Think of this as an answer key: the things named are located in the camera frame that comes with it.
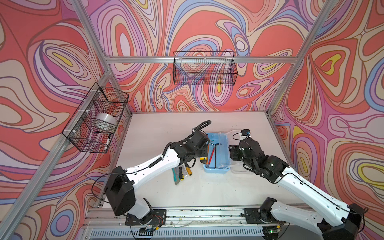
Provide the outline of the orange handled hex key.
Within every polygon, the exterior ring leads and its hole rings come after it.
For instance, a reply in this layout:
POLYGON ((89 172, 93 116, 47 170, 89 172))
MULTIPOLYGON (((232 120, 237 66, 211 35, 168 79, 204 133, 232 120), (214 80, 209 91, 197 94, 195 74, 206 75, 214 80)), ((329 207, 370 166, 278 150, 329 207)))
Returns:
POLYGON ((206 163, 205 163, 206 168, 208 168, 208 166, 209 166, 209 160, 210 160, 210 151, 209 151, 209 148, 208 148, 208 150, 207 150, 207 159, 206 159, 206 163))

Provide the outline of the yellow black utility knife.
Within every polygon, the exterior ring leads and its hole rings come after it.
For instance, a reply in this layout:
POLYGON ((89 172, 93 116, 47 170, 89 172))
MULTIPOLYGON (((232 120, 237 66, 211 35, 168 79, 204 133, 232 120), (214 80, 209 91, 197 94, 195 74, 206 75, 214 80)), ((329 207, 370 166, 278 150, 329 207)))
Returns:
POLYGON ((199 161, 200 161, 202 164, 206 164, 206 163, 207 163, 207 160, 208 160, 208 157, 207 157, 207 156, 199 157, 199 161))

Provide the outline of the black hex key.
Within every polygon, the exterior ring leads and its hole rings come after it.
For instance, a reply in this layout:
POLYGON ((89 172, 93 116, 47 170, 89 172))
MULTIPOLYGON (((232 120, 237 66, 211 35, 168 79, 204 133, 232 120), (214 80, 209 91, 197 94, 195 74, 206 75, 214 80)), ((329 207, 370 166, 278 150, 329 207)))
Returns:
POLYGON ((221 150, 222 150, 222 144, 221 143, 216 143, 215 144, 215 153, 214 153, 214 158, 215 158, 215 169, 218 169, 221 165, 221 150))

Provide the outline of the blue plastic tool box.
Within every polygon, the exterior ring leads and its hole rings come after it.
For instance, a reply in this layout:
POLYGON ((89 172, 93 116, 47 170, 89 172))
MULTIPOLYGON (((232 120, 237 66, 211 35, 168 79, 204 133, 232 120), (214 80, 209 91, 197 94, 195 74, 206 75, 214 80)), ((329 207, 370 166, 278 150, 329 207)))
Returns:
POLYGON ((209 174, 226 174, 231 168, 227 135, 223 133, 207 134, 210 143, 204 171, 209 174))

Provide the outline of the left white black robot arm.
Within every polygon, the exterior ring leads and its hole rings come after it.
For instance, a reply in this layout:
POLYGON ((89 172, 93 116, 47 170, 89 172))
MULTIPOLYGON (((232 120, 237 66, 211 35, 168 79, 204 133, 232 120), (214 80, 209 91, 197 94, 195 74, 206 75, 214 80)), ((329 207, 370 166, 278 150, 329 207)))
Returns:
POLYGON ((198 131, 186 139, 168 143, 164 151, 143 164, 123 169, 116 167, 105 185, 104 194, 115 216, 130 214, 144 219, 152 211, 145 199, 136 197, 136 191, 167 170, 177 168, 207 153, 209 145, 207 134, 198 131))

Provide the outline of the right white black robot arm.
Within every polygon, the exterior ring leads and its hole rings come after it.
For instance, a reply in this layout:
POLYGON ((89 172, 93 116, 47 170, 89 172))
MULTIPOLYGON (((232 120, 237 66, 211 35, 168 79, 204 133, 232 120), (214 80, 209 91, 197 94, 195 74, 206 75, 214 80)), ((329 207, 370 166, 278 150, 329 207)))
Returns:
POLYGON ((254 139, 244 138, 239 144, 230 145, 229 152, 231 160, 242 162, 246 171, 284 188, 311 207, 308 211, 266 198, 258 209, 257 219, 260 221, 291 223, 324 240, 354 240, 365 229, 368 208, 347 204, 327 194, 285 161, 266 155, 254 139))

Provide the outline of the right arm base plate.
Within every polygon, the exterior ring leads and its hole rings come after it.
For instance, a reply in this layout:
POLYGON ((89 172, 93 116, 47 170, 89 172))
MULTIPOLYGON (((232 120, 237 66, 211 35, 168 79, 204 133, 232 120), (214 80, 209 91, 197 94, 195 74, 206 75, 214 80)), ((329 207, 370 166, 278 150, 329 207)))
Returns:
POLYGON ((247 224, 267 224, 267 225, 284 225, 285 221, 279 221, 270 211, 260 210, 259 208, 244 208, 241 217, 246 219, 247 224))

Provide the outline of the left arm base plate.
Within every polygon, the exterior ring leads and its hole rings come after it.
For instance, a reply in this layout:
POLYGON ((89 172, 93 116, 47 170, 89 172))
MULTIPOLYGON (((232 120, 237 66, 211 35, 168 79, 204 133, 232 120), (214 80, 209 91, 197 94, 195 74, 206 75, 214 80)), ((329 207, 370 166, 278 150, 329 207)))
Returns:
POLYGON ((128 214, 126 216, 126 226, 152 226, 161 227, 166 224, 167 210, 166 209, 154 209, 150 211, 142 219, 128 214))

